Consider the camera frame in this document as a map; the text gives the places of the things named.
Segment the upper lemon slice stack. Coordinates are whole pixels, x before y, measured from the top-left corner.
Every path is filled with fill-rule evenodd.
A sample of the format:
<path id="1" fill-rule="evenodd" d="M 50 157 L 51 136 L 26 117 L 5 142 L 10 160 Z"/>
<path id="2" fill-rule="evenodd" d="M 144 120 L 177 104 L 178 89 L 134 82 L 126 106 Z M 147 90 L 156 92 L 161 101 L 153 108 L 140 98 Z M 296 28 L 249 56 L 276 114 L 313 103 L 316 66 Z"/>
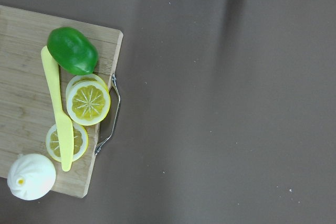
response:
<path id="1" fill-rule="evenodd" d="M 66 87 L 67 112 L 80 125 L 91 126 L 101 122 L 110 105 L 108 86 L 96 74 L 74 76 Z"/>

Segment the lower lemon slice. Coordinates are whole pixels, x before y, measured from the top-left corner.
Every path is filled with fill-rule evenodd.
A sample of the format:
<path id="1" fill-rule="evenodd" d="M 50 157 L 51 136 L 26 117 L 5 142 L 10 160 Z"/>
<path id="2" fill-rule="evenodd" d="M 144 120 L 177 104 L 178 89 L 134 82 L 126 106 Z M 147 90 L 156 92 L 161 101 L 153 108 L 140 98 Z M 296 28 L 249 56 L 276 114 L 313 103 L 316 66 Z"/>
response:
<path id="1" fill-rule="evenodd" d="M 86 152 L 89 138 L 85 128 L 75 122 L 73 124 L 74 149 L 73 162 L 77 161 Z M 57 128 L 54 124 L 46 135 L 46 149 L 48 154 L 56 161 L 61 162 L 60 147 L 58 141 Z"/>

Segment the yellow plastic knife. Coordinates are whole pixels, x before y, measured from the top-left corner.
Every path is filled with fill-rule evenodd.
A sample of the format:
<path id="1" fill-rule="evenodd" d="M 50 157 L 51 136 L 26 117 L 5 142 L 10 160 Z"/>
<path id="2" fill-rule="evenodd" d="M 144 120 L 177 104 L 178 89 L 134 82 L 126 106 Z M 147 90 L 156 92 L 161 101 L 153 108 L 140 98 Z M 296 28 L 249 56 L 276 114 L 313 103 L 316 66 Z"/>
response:
<path id="1" fill-rule="evenodd" d="M 68 172 L 72 166 L 74 152 L 74 132 L 70 117 L 63 111 L 59 65 L 47 46 L 41 50 L 41 60 L 51 97 L 60 147 L 61 168 Z"/>

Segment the bamboo cutting board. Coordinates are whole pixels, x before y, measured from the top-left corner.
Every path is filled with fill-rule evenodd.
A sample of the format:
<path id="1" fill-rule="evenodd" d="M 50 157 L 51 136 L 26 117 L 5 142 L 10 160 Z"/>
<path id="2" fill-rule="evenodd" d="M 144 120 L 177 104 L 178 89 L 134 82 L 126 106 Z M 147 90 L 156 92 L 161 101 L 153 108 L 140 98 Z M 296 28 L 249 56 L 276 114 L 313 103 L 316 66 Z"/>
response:
<path id="1" fill-rule="evenodd" d="M 40 52 L 59 27 L 79 30 L 96 47 L 94 71 L 107 85 L 116 71 L 122 31 L 1 6 L 1 179 L 20 155 L 47 154 L 45 138 L 55 119 Z"/>

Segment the green lime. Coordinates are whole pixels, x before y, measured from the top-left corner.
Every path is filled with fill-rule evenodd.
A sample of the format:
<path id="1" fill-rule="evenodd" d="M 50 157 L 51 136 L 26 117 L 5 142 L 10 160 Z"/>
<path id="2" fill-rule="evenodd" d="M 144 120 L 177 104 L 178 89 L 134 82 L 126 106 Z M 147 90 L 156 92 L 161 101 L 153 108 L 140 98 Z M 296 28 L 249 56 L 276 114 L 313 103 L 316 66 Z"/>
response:
<path id="1" fill-rule="evenodd" d="M 74 75 L 93 73 L 98 62 L 96 47 L 72 27 L 52 30 L 47 39 L 47 48 L 55 61 Z"/>

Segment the white steamed bun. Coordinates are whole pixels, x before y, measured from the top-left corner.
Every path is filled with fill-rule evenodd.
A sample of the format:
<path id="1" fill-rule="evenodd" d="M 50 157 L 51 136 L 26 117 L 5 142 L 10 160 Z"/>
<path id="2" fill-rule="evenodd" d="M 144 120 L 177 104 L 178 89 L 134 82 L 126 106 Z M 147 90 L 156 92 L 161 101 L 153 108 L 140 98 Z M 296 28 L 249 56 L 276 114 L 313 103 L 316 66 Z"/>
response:
<path id="1" fill-rule="evenodd" d="M 22 200 L 36 200 L 46 195 L 54 186 L 56 170 L 44 155 L 21 155 L 11 165 L 7 185 L 11 193 Z"/>

